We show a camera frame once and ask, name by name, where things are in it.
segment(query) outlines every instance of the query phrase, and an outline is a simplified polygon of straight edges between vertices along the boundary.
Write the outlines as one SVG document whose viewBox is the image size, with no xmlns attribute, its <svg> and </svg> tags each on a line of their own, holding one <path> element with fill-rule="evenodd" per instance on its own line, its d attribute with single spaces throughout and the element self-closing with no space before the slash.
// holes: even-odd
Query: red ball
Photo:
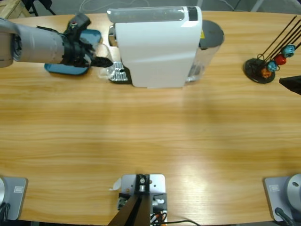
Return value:
<svg viewBox="0 0 301 226">
<path fill-rule="evenodd" d="M 284 65 L 286 63 L 286 58 L 281 53 L 275 56 L 274 61 L 276 62 L 277 65 Z"/>
</svg>

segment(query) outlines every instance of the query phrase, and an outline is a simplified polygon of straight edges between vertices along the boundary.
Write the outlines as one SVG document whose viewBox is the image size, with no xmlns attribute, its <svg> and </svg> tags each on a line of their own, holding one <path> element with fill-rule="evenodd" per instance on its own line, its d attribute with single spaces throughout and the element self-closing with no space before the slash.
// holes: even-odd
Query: black stand base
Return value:
<svg viewBox="0 0 301 226">
<path fill-rule="evenodd" d="M 269 78 L 263 78 L 261 76 L 260 70 L 262 68 L 263 62 L 264 62 L 263 60 L 255 59 L 255 58 L 247 60 L 243 65 L 243 70 L 245 75 L 249 79 L 258 83 L 269 83 L 273 81 L 275 78 L 275 72 L 272 72 L 272 75 Z"/>
</svg>

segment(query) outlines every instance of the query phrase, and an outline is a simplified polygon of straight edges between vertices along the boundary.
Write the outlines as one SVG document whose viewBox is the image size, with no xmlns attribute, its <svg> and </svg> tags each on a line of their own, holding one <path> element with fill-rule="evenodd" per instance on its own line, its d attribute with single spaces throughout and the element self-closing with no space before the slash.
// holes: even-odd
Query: orange ball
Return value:
<svg viewBox="0 0 301 226">
<path fill-rule="evenodd" d="M 261 76 L 265 79 L 272 76 L 272 72 L 270 72 L 266 67 L 262 68 L 261 70 Z"/>
</svg>

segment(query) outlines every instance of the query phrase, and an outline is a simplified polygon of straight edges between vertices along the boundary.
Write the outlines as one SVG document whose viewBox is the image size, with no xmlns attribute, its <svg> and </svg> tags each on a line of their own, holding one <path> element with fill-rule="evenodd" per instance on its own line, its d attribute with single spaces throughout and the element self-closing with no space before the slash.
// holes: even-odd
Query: gray lid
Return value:
<svg viewBox="0 0 301 226">
<path fill-rule="evenodd" d="M 184 9 L 180 6 L 110 8 L 107 13 L 113 23 L 180 21 L 185 17 Z"/>
<path fill-rule="evenodd" d="M 224 32 L 221 27 L 213 21 L 203 20 L 203 32 L 199 41 L 202 50 L 220 46 L 224 42 Z"/>
</svg>

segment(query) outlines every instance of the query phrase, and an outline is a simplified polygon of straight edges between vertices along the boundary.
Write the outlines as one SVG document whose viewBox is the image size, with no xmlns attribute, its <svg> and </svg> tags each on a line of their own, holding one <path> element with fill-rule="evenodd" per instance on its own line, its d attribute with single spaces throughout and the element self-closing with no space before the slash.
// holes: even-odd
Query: floor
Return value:
<svg viewBox="0 0 301 226">
<path fill-rule="evenodd" d="M 58 15 L 76 14 L 82 2 L 83 13 L 105 13 L 108 8 L 145 6 L 187 6 L 196 5 L 197 0 L 52 0 L 52 10 Z M 234 7 L 238 0 L 225 0 Z M 202 10 L 232 11 L 223 0 L 203 0 Z M 256 0 L 241 0 L 237 11 L 250 11 Z M 40 2 L 35 1 L 39 16 L 51 15 Z M 258 12 L 301 14 L 301 4 L 297 0 L 265 0 Z"/>
</svg>

